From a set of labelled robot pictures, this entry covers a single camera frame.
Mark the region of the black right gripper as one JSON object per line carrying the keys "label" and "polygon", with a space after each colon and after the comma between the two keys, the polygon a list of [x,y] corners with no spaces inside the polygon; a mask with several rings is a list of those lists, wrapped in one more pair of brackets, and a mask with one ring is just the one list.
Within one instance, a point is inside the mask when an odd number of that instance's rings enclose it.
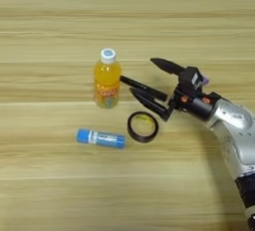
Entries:
{"label": "black right gripper", "polygon": [[[169,74],[179,75],[184,68],[172,61],[161,58],[150,59],[156,66]],[[209,120],[213,108],[221,97],[216,93],[205,94],[202,89],[184,90],[176,88],[170,98],[167,109],[163,105],[157,103],[154,97],[146,92],[130,88],[133,96],[147,109],[157,114],[162,120],[168,121],[174,111],[191,114],[201,120]]]}

